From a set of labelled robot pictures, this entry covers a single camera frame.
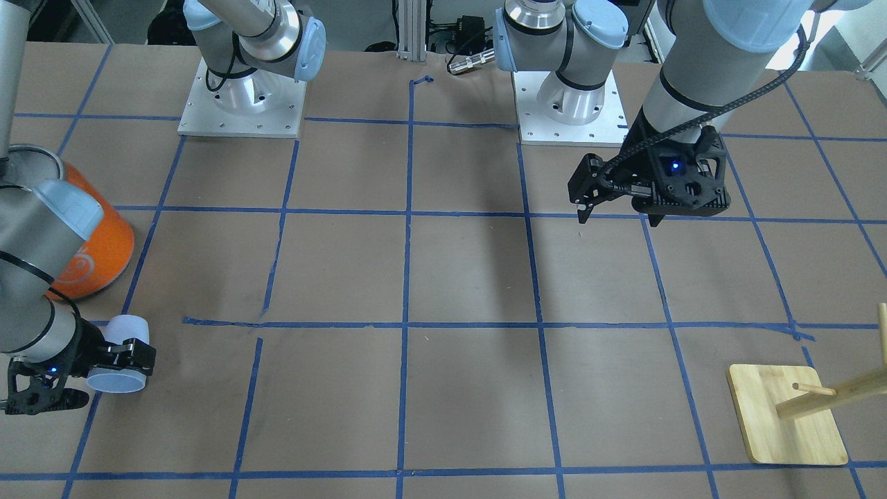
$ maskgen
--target metal frame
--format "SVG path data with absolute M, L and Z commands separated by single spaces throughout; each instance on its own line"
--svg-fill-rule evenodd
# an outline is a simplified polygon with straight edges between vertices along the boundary
M 856 69 L 853 73 L 856 75 L 857 80 L 871 80 L 872 73 L 875 72 L 885 61 L 887 60 L 887 38 L 884 38 L 884 41 L 878 45 L 878 48 L 875 49 L 866 60 L 860 64 L 860 67 Z
M 425 0 L 397 0 L 397 57 L 425 62 L 425 30 L 428 19 Z
M 90 0 L 71 0 L 71 5 L 73 5 L 77 10 L 77 13 L 80 14 L 80 19 L 83 20 L 83 23 L 86 24 L 86 28 L 89 29 L 97 40 L 102 44 L 109 45 L 114 43 L 113 38 L 111 38 L 111 33 L 108 32 L 105 23 L 103 23 L 102 19 L 98 16 L 98 12 L 96 12 L 95 7 L 92 6 Z
M 235 115 L 219 107 L 213 94 L 207 91 L 203 82 L 206 71 L 206 62 L 201 59 L 191 85 L 191 93 L 188 94 L 188 102 L 182 112 L 182 120 L 178 124 L 179 135 L 299 138 L 307 86 L 305 82 L 295 82 L 292 78 L 270 73 L 280 80 L 279 106 L 257 115 Z
M 514 100 L 521 125 L 521 142 L 540 146 L 621 147 L 628 133 L 628 122 L 613 73 L 607 76 L 607 97 L 600 115 L 587 125 L 559 123 L 542 111 L 536 96 L 548 73 L 514 73 Z

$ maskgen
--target orange bucket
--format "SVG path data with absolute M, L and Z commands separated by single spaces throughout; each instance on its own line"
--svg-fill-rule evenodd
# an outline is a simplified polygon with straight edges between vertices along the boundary
M 30 144 L 9 147 L 10 163 L 0 173 L 0 183 L 36 186 L 47 178 L 60 178 L 95 198 L 105 216 L 92 236 L 77 251 L 52 287 L 71 298 L 100 291 L 120 277 L 132 257 L 136 237 L 132 227 L 76 168 L 62 162 L 52 151 Z
M 77 250 L 65 270 L 52 283 L 53 288 L 69 297 L 82 298 L 106 288 L 120 277 L 132 258 L 136 236 L 130 224 L 80 171 L 67 162 L 64 165 L 65 180 L 86 191 L 105 211 L 92 237 Z

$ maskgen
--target metal rod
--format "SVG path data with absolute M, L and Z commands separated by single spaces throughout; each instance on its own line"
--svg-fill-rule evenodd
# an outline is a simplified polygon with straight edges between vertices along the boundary
M 887 38 L 878 45 L 866 60 L 860 64 L 860 67 L 854 72 L 858 80 L 870 80 L 871 74 L 875 72 L 887 60 Z
M 469 55 L 463 60 L 457 60 L 450 64 L 450 74 L 461 75 L 472 69 L 477 69 L 484 64 L 493 62 L 494 60 L 496 60 L 496 51 L 494 49 L 489 49 L 475 55 Z
M 25 57 L 31 12 L 0 1 L 0 160 L 9 154 L 15 98 L 19 93 L 21 61 Z
M 276 0 L 199 0 L 235 33 L 259 36 L 274 22 Z
M 71 4 L 77 10 L 77 13 L 80 14 L 80 19 L 86 24 L 86 28 L 100 43 L 108 45 L 114 43 L 111 33 L 108 32 L 108 28 L 105 27 L 105 23 L 98 16 L 98 12 L 96 12 L 90 0 L 71 0 Z
M 397 41 L 397 57 L 413 62 L 425 62 L 425 0 L 398 0 L 397 21 L 400 39 Z

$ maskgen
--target blue tape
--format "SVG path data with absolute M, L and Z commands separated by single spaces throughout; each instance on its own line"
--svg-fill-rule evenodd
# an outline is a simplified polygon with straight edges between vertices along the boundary
M 129 211 L 154 211 L 157 206 L 151 205 L 135 205 L 122 204 L 114 206 L 117 210 Z M 163 206 L 162 211 L 207 211 L 221 213 L 278 213 L 277 208 L 262 207 L 233 207 L 233 206 Z M 405 210 L 343 210 L 330 208 L 287 208 L 287 213 L 305 213 L 316 215 L 383 215 L 383 216 L 404 216 Z M 503 218 L 522 218 L 526 215 L 516 211 L 411 211 L 416 217 L 503 217 Z M 573 213 L 530 213 L 531 218 L 575 218 Z M 627 213 L 593 213 L 592 218 L 597 219 L 622 219 L 634 220 L 637 214 L 631 215 Z M 702 222 L 767 222 L 775 224 L 844 224 L 844 225 L 871 225 L 884 226 L 887 220 L 875 219 L 840 219 L 840 218 L 759 218 L 759 217 L 693 217 L 688 215 L 670 215 L 669 220 L 689 220 Z
M 16 118 L 53 118 L 53 119 L 65 119 L 70 120 L 71 118 L 76 117 L 77 115 L 59 115 L 55 113 L 14 113 L 13 117 Z
M 887 469 L 887 461 L 851 461 L 843 466 L 821 466 L 818 464 L 756 464 L 756 463 L 713 463 L 713 464 L 653 464 L 638 466 L 567 466 L 563 468 L 444 468 L 426 470 L 321 470 L 321 471 L 241 471 L 239 480 L 260 479 L 392 479 L 395 477 L 492 477 L 492 476 L 538 476 L 554 475 L 615 475 L 642 473 L 694 473 L 722 471 L 761 471 L 761 470 L 821 470 L 837 468 L 849 470 Z M 79 472 L 75 481 L 114 481 L 114 480 L 218 480 L 232 479 L 232 471 L 198 471 L 180 473 L 174 471 L 127 471 Z M 64 481 L 69 473 L 0 473 L 0 482 L 13 481 Z
M 807 366 L 810 368 L 816 369 L 816 366 L 813 365 L 813 357 L 810 355 L 810 351 L 807 350 L 806 346 L 801 347 L 801 351 L 804 353 L 804 358 L 807 360 Z M 844 441 L 844 436 L 841 435 L 841 441 Z M 860 499 L 866 499 L 866 491 L 862 488 L 862 481 L 860 480 L 860 475 L 856 472 L 855 463 L 853 462 L 853 458 L 850 455 L 850 451 L 847 450 L 847 461 L 850 468 L 850 476 L 853 478 L 853 485 L 856 486 L 856 492 L 860 495 Z
M 449 122 L 422 122 L 410 120 L 373 120 L 365 118 L 324 118 L 324 117 L 308 117 L 307 122 L 326 122 L 326 123 L 362 123 L 362 124 L 395 124 L 395 125 L 415 125 L 415 126 L 441 126 L 453 128 L 504 128 L 516 129 L 519 125 L 515 123 L 449 123 Z
M 164 202 L 166 202 L 166 196 L 169 193 L 169 187 L 172 186 L 172 179 L 176 176 L 176 169 L 178 169 L 178 162 L 182 157 L 182 150 L 184 149 L 184 142 L 186 141 L 186 139 L 187 137 L 183 135 L 178 140 L 176 155 L 173 156 L 172 165 L 169 167 L 169 173 L 167 174 L 166 182 L 163 184 L 161 198 L 157 203 L 157 210 L 154 211 L 154 218 L 151 221 L 151 228 L 148 229 L 148 234 L 145 237 L 145 244 L 142 246 L 142 252 L 138 255 L 136 270 L 132 275 L 130 289 L 127 291 L 126 298 L 123 300 L 123 311 L 121 313 L 127 313 L 129 311 L 130 304 L 132 303 L 132 297 L 136 293 L 138 278 L 142 275 L 142 268 L 144 268 L 145 266 L 145 259 L 148 256 L 148 249 L 151 248 L 151 242 L 154 239 L 154 232 L 157 230 L 157 225 L 160 223 L 163 204 Z
M 277 263 L 280 259 L 280 245 L 283 244 L 283 233 L 287 226 L 287 206 L 289 205 L 290 192 L 293 190 L 293 177 L 295 176 L 295 165 L 299 157 L 299 141 L 293 144 L 293 153 L 290 156 L 289 172 L 287 173 L 287 184 L 284 187 L 283 202 L 280 204 L 280 220 L 278 222 L 278 242 L 274 250 L 274 260 L 271 262 L 271 269 L 268 272 L 268 284 L 265 286 L 265 299 L 262 301 L 262 312 L 264 315 L 271 307 L 271 294 L 274 292 L 274 278 L 277 274 Z
M 136 116 L 136 115 L 82 115 L 82 120 L 125 120 L 149 122 L 177 122 L 182 116 Z
M 247 447 L 247 434 L 249 433 L 249 418 L 253 414 L 253 399 L 255 397 L 255 383 L 259 377 L 259 365 L 262 362 L 262 343 L 258 337 L 255 339 L 255 354 L 253 356 L 253 368 L 249 375 L 249 388 L 247 389 L 247 402 L 243 407 L 243 420 L 240 423 L 240 436 L 237 441 L 237 455 L 234 458 L 234 469 L 231 477 L 231 486 L 228 489 L 228 499 L 237 497 L 237 486 L 240 476 L 240 466 L 243 464 L 243 451 Z
M 90 101 L 90 97 L 92 97 L 92 91 L 96 88 L 96 83 L 98 82 L 98 77 L 101 76 L 102 70 L 105 69 L 105 63 L 108 61 L 108 56 L 111 55 L 111 50 L 114 48 L 113 45 L 108 45 L 108 48 L 105 49 L 105 55 L 102 56 L 101 62 L 98 63 L 98 68 L 96 69 L 96 74 L 92 76 L 92 81 L 90 82 L 89 88 L 86 89 L 86 95 L 83 96 L 83 101 L 81 101 L 80 106 L 77 108 L 77 114 L 74 115 L 74 120 L 71 122 L 71 126 L 68 127 L 67 133 L 65 134 L 65 138 L 62 139 L 61 145 L 59 146 L 59 150 L 57 154 L 59 156 L 65 152 L 65 147 L 67 147 L 67 142 L 71 139 L 71 136 L 74 135 L 74 128 L 77 126 L 77 122 L 80 120 L 83 115 L 83 110 L 86 108 L 86 103 Z
M 77 476 L 77 470 L 80 468 L 80 461 L 83 459 L 83 451 L 86 449 L 86 441 L 90 439 L 92 424 L 96 420 L 96 411 L 98 411 L 98 403 L 102 400 L 102 392 L 95 392 L 92 396 L 90 404 L 90 413 L 86 416 L 86 423 L 83 425 L 83 432 L 80 434 L 80 441 L 77 443 L 77 452 L 74 454 L 74 461 L 71 463 L 71 471 L 68 473 L 65 481 L 65 488 L 62 490 L 62 499 L 68 499 L 71 496 L 71 488 L 74 487 L 74 481 Z
M 755 234 L 757 234 L 757 240 L 761 243 L 761 250 L 764 251 L 764 258 L 766 258 L 767 265 L 770 267 L 770 273 L 773 275 L 773 280 L 776 282 L 776 288 L 779 290 L 779 296 L 780 300 L 782 300 L 782 307 L 785 309 L 786 318 L 789 320 L 789 325 L 792 331 L 796 331 L 795 318 L 791 314 L 789 299 L 786 297 L 785 289 L 782 288 L 782 280 L 779 277 L 779 273 L 776 271 L 776 264 L 773 261 L 773 256 L 770 254 L 770 248 L 767 246 L 766 241 L 764 241 L 764 233 L 761 231 L 761 226 L 757 223 L 755 211 L 751 208 L 751 202 L 749 201 L 748 195 L 745 193 L 745 188 L 742 186 L 742 180 L 739 178 L 739 171 L 736 169 L 736 165 L 733 163 L 733 157 L 729 152 L 727 152 L 726 159 L 727 163 L 730 165 L 730 170 L 733 172 L 733 178 L 736 179 L 736 185 L 739 187 L 742 200 L 745 202 L 745 209 L 748 210 L 749 215 L 751 216 L 751 224 L 755 227 Z
M 805 329 L 878 329 L 877 324 L 835 324 L 826 322 L 799 322 L 797 326 Z
M 801 105 L 797 103 L 797 99 L 795 99 L 795 94 L 789 88 L 789 83 L 784 83 L 785 90 L 789 93 L 789 97 L 791 101 L 795 104 L 795 108 L 797 112 L 801 115 L 801 119 L 804 121 L 804 126 L 807 127 L 807 131 L 810 132 L 810 136 L 813 138 L 813 143 L 816 144 L 816 148 L 820 152 L 820 156 L 822 157 L 822 161 L 825 162 L 826 168 L 828 168 L 828 173 L 831 175 L 832 179 L 835 181 L 835 185 L 837 186 L 837 190 L 841 193 L 841 197 L 844 198 L 844 203 L 847 204 L 847 209 L 850 210 L 850 214 L 853 215 L 853 220 L 857 222 L 859 225 L 860 231 L 862 232 L 863 239 L 866 240 L 866 244 L 868 245 L 868 249 L 872 252 L 872 255 L 875 257 L 875 261 L 877 261 L 878 266 L 881 267 L 881 273 L 884 276 L 887 276 L 887 266 L 884 266 L 883 260 L 881 260 L 881 255 L 878 254 L 877 249 L 875 249 L 875 245 L 872 243 L 870 237 L 868 237 L 868 232 L 864 225 L 860 223 L 860 216 L 857 215 L 856 210 L 853 208 L 853 203 L 850 202 L 850 196 L 847 195 L 847 192 L 844 190 L 844 186 L 841 185 L 841 180 L 838 179 L 837 174 L 835 173 L 835 169 L 832 168 L 831 162 L 828 160 L 825 151 L 822 149 L 822 144 L 819 139 L 816 137 L 816 134 L 813 132 L 813 127 L 810 126 L 810 122 L 807 121 L 807 117 L 804 115 L 804 111 L 801 109 Z
M 653 238 L 650 237 L 650 230 L 647 227 L 647 221 L 638 216 L 640 226 L 644 231 L 644 239 L 647 241 L 647 251 L 650 254 L 650 263 L 653 265 L 653 274 L 656 277 L 656 286 L 659 288 L 659 297 L 662 299 L 663 312 L 665 320 L 669 325 L 669 334 L 671 335 L 671 343 L 674 346 L 675 356 L 678 358 L 678 368 L 680 369 L 680 377 L 684 383 L 684 392 L 687 395 L 687 404 L 690 407 L 690 415 L 693 417 L 693 426 L 696 429 L 696 438 L 699 440 L 699 448 L 703 455 L 703 462 L 706 465 L 711 464 L 709 458 L 709 449 L 705 445 L 705 435 L 703 434 L 703 424 L 699 419 L 699 411 L 696 410 L 696 402 L 693 397 L 693 387 L 690 384 L 690 375 L 687 373 L 687 364 L 684 362 L 684 353 L 680 350 L 680 341 L 678 340 L 678 332 L 674 328 L 674 321 L 671 318 L 671 309 L 668 305 L 668 297 L 665 295 L 665 286 L 663 284 L 662 274 L 659 272 L 659 261 L 656 258 L 655 249 L 653 248 Z M 709 479 L 709 487 L 713 499 L 719 499 L 718 484 L 715 481 L 714 472 L 706 471 Z
M 561 442 L 557 432 L 557 417 L 554 413 L 554 396 L 552 394 L 551 371 L 548 368 L 548 347 L 546 345 L 546 330 L 542 326 L 542 297 L 539 293 L 539 277 L 536 266 L 536 249 L 533 243 L 533 225 L 530 218 L 530 196 L 527 189 L 527 176 L 523 168 L 523 150 L 520 142 L 517 148 L 517 167 L 521 177 L 521 197 L 523 201 L 523 221 L 527 231 L 527 248 L 530 253 L 530 277 L 533 282 L 533 303 L 536 306 L 536 322 L 538 322 L 539 336 L 539 355 L 542 363 L 542 381 L 546 389 L 546 407 L 548 411 L 548 427 L 551 432 L 552 451 L 554 456 L 554 467 L 559 470 L 561 463 Z M 565 499 L 567 496 L 566 487 L 563 483 L 563 473 L 556 472 L 558 497 Z

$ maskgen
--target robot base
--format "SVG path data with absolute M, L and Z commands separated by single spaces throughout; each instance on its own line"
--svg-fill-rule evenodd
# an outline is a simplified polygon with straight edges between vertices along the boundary
M 275 105 L 259 114 L 234 114 L 225 111 L 214 102 L 203 81 L 207 65 L 200 60 L 197 75 L 188 94 L 188 102 L 178 124 L 180 135 L 200 137 L 266 137 L 274 139 L 298 139 L 302 123 L 302 107 L 305 102 L 305 82 L 269 73 L 279 79 L 280 94 Z
M 587 125 L 567 125 L 549 118 L 536 96 L 548 71 L 514 73 L 514 100 L 521 125 L 521 142 L 538 146 L 621 147 L 628 122 L 616 79 L 610 72 L 605 83 L 606 100 L 598 118 Z

